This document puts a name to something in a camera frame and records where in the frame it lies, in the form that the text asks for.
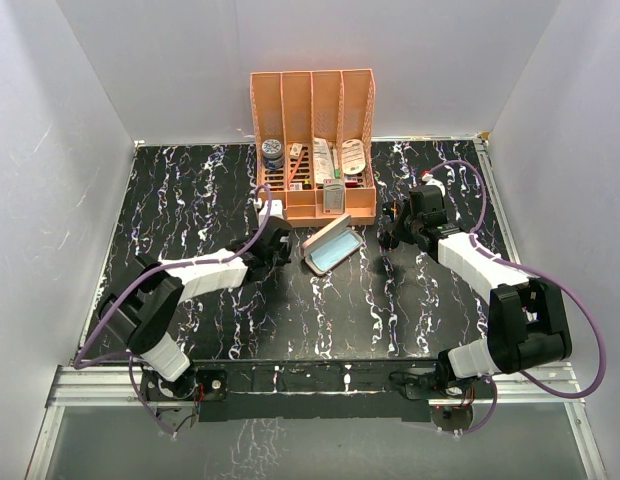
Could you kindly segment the black sunglasses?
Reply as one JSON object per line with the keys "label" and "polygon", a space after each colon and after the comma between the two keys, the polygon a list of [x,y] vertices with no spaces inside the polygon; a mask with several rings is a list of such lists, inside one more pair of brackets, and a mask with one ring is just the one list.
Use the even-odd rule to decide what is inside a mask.
{"label": "black sunglasses", "polygon": [[405,242],[405,232],[400,222],[404,204],[397,200],[382,205],[380,225],[377,235],[378,243],[383,250],[391,251]]}

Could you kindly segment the blue cleaning cloth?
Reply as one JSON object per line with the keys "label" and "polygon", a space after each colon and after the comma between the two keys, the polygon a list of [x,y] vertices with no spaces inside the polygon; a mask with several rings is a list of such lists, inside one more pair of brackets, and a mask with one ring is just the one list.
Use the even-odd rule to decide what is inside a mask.
{"label": "blue cleaning cloth", "polygon": [[327,271],[348,257],[359,246],[359,239],[350,230],[344,231],[337,238],[311,253],[309,259],[318,270]]}

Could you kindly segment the pink glasses case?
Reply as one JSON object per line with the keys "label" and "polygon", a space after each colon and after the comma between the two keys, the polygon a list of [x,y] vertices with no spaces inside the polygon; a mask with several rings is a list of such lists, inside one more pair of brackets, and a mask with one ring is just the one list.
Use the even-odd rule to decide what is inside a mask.
{"label": "pink glasses case", "polygon": [[350,220],[351,215],[344,213],[302,244],[302,259],[315,275],[325,275],[363,245],[361,235],[349,226]]}

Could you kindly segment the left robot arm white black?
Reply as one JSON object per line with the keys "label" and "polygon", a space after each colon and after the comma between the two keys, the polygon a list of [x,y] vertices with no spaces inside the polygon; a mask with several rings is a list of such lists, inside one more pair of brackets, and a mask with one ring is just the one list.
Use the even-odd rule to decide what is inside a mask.
{"label": "left robot arm white black", "polygon": [[113,313],[106,328],[156,372],[164,395],[185,399],[197,383],[190,359],[168,333],[177,307],[204,294],[262,281],[289,262],[291,225],[271,217],[263,226],[250,239],[200,257],[159,261],[139,254],[104,292],[97,317]]}

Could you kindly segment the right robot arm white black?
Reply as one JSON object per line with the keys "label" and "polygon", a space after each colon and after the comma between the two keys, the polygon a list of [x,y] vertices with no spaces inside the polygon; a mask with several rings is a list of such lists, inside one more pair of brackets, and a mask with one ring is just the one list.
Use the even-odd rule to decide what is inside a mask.
{"label": "right robot arm white black", "polygon": [[488,305],[484,338],[438,354],[431,383],[456,397],[472,378],[519,373],[564,360],[572,353],[561,289],[508,267],[482,248],[476,236],[448,221],[444,196],[434,185],[416,188],[383,207],[391,224],[388,246],[417,246],[446,267]]}

